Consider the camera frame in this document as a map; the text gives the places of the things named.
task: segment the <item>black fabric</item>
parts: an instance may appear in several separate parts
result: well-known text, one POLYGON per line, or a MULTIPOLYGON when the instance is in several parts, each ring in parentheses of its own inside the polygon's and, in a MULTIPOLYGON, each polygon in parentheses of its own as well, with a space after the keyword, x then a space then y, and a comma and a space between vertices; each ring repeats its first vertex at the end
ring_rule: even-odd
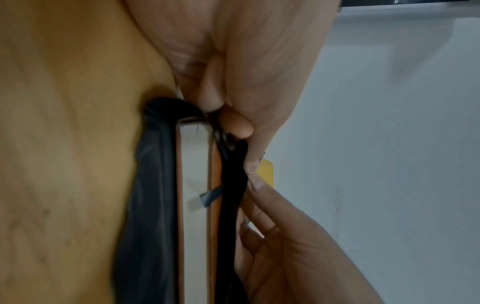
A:
MULTIPOLYGON (((113 263, 117 304, 178 303, 176 128, 185 118, 205 119, 197 107, 177 99, 157 98, 144 109, 143 133, 135 153, 137 173, 113 263)), ((217 129, 216 134, 223 196, 215 302, 245 303, 245 292, 234 273, 234 255, 237 211, 247 185, 243 171, 247 144, 239 142, 232 151, 221 131, 217 129)))

